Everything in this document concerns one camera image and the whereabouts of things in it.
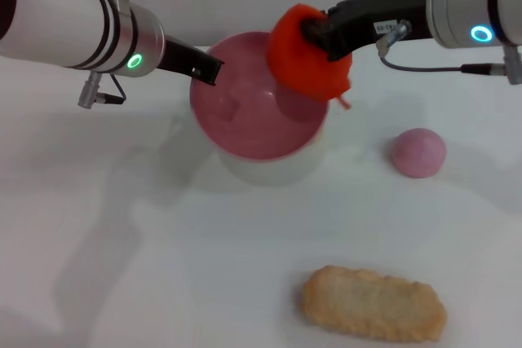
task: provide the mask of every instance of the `pink ball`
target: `pink ball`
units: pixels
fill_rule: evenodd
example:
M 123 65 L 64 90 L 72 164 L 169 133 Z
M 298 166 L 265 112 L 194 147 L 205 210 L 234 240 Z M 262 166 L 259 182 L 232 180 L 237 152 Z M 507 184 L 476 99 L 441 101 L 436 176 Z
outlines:
M 394 142 L 391 160 L 404 175 L 427 178 L 439 172 L 446 159 L 446 144 L 432 130 L 407 130 Z

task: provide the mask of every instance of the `pink cup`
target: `pink cup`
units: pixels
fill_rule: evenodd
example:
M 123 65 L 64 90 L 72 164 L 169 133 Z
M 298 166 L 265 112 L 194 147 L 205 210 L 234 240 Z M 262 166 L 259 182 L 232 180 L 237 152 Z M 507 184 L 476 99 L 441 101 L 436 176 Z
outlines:
M 279 86 L 265 60 L 268 33 L 229 37 L 209 53 L 225 62 L 216 86 L 193 81 L 194 115 L 212 142 L 254 162 L 293 156 L 311 144 L 328 113 L 327 102 Z

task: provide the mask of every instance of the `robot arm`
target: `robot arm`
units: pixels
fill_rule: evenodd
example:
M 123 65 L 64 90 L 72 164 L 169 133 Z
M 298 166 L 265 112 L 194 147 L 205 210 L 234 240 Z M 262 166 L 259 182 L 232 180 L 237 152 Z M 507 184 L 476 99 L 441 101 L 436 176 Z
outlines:
M 498 67 L 512 84 L 522 83 L 522 0 L 347 0 L 327 11 L 327 20 L 306 20 L 303 36 L 335 61 L 378 43 L 383 58 L 400 39 L 435 38 L 446 48 L 503 46 L 504 64 L 469 64 L 469 70 Z
M 0 2 L 0 55 L 90 71 L 84 108 L 106 103 L 98 93 L 103 74 L 142 77 L 161 68 L 214 85 L 223 64 L 167 37 L 157 17 L 130 0 Z

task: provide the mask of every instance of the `cookie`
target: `cookie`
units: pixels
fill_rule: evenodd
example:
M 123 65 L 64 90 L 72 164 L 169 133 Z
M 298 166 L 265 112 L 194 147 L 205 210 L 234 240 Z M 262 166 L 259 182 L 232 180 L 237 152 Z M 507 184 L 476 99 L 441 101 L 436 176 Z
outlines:
M 447 313 L 428 284 L 366 270 L 324 267 L 303 287 L 313 324 L 389 342 L 439 341 Z

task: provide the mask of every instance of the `red plush toy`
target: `red plush toy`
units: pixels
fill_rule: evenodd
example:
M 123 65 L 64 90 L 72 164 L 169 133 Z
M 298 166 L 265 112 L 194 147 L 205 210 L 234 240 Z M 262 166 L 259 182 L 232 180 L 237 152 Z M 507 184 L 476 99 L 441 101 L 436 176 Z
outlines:
M 318 101 L 338 99 L 349 109 L 350 104 L 342 95 L 350 89 L 347 76 L 352 55 L 339 61 L 328 61 L 328 55 L 307 42 L 301 34 L 301 21 L 311 18 L 326 19 L 326 15 L 304 4 L 292 7 L 283 15 L 270 35 L 268 66 L 283 86 Z

